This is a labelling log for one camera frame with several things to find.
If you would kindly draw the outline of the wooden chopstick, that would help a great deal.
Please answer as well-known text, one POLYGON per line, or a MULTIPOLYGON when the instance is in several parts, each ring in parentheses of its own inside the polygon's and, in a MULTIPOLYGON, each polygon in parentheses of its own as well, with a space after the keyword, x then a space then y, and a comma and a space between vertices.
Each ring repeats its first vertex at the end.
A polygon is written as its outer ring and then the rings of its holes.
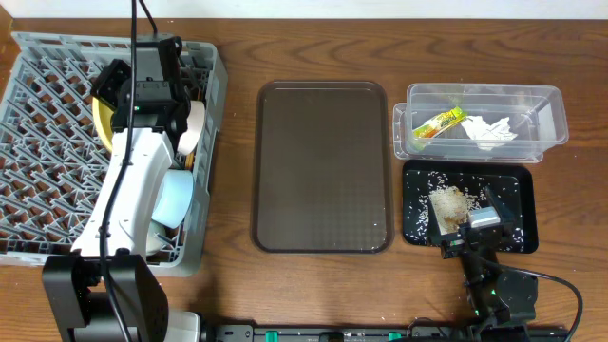
POLYGON ((186 156, 185 162, 184 162, 184 167, 187 170, 192 170, 194 167, 194 159, 195 159, 195 153, 191 152, 190 154, 188 154, 186 156))

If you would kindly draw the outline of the green orange snack wrapper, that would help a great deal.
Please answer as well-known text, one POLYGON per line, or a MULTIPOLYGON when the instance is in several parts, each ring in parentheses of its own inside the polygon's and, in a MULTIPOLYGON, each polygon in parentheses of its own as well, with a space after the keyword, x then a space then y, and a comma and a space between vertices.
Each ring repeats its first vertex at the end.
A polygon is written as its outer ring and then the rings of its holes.
POLYGON ((455 106, 449 111, 437 114, 427 120, 413 130, 413 135, 415 138, 431 139, 461 123, 466 118, 467 113, 459 106, 455 106))

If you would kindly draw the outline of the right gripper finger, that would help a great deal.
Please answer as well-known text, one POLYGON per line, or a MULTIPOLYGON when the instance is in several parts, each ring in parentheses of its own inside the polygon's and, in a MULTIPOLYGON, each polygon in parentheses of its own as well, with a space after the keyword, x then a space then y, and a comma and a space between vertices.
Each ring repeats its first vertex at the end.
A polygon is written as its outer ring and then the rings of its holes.
POLYGON ((514 223, 515 216, 513 212, 501 201, 501 199, 492 191, 489 186, 484 188, 484 193, 487 201, 497 212, 501 223, 514 223))
POLYGON ((439 245, 445 237, 458 233, 461 224, 461 199, 450 194, 431 194, 429 217, 434 222, 429 223, 427 236, 431 245, 439 245))

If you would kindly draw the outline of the white paper napkin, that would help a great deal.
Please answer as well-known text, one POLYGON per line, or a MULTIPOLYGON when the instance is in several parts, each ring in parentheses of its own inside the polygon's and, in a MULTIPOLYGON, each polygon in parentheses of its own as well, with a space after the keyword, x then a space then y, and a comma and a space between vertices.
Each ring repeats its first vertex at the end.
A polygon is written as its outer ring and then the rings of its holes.
POLYGON ((508 117, 489 124, 481 116, 468 116, 461 122, 461 126, 467 136, 484 151, 503 146, 517 137, 510 129, 508 117))

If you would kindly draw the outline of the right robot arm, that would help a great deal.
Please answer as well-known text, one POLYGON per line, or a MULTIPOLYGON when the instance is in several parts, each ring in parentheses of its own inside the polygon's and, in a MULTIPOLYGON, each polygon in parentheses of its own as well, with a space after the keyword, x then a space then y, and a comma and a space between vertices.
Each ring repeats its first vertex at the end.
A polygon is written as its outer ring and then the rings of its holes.
POLYGON ((538 280, 498 263, 496 252, 512 237, 515 216, 488 186, 484 194, 486 207, 468 212, 453 233, 429 228, 427 244, 439 247, 444 259, 460 259, 467 301, 476 313, 462 328, 463 339, 530 341, 527 322, 536 317, 538 280))

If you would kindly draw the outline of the light blue bowl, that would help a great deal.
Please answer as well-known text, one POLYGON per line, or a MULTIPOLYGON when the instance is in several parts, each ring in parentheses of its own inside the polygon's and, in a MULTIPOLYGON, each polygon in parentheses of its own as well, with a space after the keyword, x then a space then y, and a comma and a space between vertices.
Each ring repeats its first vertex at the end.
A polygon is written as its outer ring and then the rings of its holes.
POLYGON ((162 179, 152 220, 171 229, 177 228, 185 219, 193 193, 193 174, 188 170, 169 169, 162 179))

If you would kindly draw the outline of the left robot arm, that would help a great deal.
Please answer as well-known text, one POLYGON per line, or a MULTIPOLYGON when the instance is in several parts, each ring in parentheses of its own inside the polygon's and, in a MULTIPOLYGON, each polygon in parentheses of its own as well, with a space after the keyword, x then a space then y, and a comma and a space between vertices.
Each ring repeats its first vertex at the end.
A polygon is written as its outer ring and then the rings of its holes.
POLYGON ((131 44, 131 61, 113 60, 92 87, 113 111, 101 192, 70 253, 45 262, 43 284, 65 341, 201 341, 200 315, 169 309, 145 257, 163 179, 175 155, 196 149, 205 108, 182 82, 180 37, 131 44))

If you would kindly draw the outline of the yellow plastic plate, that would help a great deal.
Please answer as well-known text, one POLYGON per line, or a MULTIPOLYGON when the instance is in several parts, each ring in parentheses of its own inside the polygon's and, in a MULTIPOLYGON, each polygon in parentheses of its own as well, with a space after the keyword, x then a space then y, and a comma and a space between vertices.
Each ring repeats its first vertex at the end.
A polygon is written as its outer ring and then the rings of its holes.
POLYGON ((111 128, 111 118, 113 110, 100 102, 97 98, 92 102, 93 122, 97 135, 101 139, 105 149, 112 152, 113 131, 111 128))

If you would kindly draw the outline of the white pink bowl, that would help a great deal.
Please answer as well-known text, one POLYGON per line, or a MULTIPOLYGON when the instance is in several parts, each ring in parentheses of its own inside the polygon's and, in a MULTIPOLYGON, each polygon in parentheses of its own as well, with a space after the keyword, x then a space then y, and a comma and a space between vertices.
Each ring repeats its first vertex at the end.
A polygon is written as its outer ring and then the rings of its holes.
POLYGON ((190 104, 187 128, 181 134, 177 148, 177 151, 182 155, 189 155, 195 150, 205 125, 206 108, 204 103, 191 101, 190 104))

